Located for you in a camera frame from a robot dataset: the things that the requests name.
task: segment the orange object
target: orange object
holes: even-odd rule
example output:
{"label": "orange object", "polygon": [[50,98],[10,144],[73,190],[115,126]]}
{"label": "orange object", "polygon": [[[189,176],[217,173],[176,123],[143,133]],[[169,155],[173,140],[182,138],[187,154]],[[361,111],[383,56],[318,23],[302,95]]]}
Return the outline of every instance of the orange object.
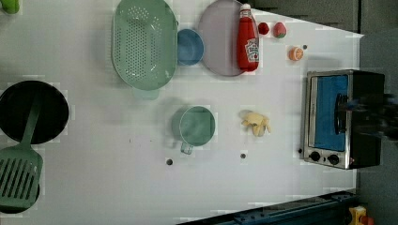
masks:
{"label": "orange object", "polygon": [[300,60],[303,55],[304,55],[304,51],[298,47],[294,47],[289,52],[289,58],[290,58],[290,60],[293,60],[293,61]]}
{"label": "orange object", "polygon": [[237,64],[243,71],[254,71],[258,67],[258,31],[249,4],[240,7],[237,33]]}
{"label": "orange object", "polygon": [[375,221],[372,217],[362,216],[360,217],[360,222],[364,225],[375,225]]}

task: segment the colander handle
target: colander handle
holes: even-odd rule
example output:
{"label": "colander handle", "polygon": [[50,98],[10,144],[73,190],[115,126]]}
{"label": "colander handle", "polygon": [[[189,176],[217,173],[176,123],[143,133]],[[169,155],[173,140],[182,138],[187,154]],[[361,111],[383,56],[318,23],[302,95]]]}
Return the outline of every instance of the colander handle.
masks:
{"label": "colander handle", "polygon": [[193,146],[184,142],[181,144],[181,152],[187,155],[190,155],[192,153]]}
{"label": "colander handle", "polygon": [[134,97],[141,100],[155,100],[159,96],[159,89],[152,90],[152,91],[144,91],[137,88],[132,88],[132,93]]}

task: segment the green object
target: green object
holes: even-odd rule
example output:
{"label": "green object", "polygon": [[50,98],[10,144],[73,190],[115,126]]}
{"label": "green object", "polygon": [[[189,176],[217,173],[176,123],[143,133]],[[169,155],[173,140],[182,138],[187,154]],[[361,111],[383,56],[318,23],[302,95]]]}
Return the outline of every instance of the green object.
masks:
{"label": "green object", "polygon": [[8,14],[15,14],[20,10],[19,0],[0,0],[3,10]]}
{"label": "green object", "polygon": [[114,15],[112,58],[134,95],[158,97],[177,63],[177,23],[163,0],[122,0]]}
{"label": "green object", "polygon": [[43,159],[30,143],[40,109],[41,100],[37,95],[26,122],[23,139],[19,144],[0,151],[0,208],[28,209],[36,201]]}
{"label": "green object", "polygon": [[173,117],[172,128],[175,136],[183,142],[181,152],[190,155],[194,146],[211,140],[216,123],[210,110],[195,106],[179,110]]}

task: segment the green spatula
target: green spatula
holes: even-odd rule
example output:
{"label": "green spatula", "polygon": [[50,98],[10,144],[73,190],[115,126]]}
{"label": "green spatula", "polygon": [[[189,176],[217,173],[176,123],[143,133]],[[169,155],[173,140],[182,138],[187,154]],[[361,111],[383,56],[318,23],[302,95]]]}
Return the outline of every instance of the green spatula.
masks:
{"label": "green spatula", "polygon": [[0,150],[0,207],[27,209],[36,201],[43,159],[30,145],[41,109],[40,95],[34,97],[23,139]]}

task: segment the teal measuring cup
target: teal measuring cup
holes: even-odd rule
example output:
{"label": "teal measuring cup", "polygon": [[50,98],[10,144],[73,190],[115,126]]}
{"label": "teal measuring cup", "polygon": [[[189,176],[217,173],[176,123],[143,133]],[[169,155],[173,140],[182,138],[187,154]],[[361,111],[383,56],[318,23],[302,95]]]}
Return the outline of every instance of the teal measuring cup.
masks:
{"label": "teal measuring cup", "polygon": [[194,106],[177,111],[172,128],[175,136],[182,141],[181,152],[190,155],[194,146],[204,145],[211,140],[216,122],[210,110]]}

